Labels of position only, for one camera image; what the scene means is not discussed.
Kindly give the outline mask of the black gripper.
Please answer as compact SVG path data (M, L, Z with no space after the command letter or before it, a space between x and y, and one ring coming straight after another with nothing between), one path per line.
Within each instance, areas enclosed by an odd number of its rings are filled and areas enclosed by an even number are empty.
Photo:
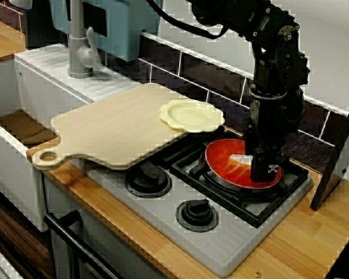
M304 94L300 87L283 95L263 94L256 87L250 87L248 92L253 101L242 127L245 154L252 162L250 178L254 183L272 182L279 171L286 137L298 130L305 116Z

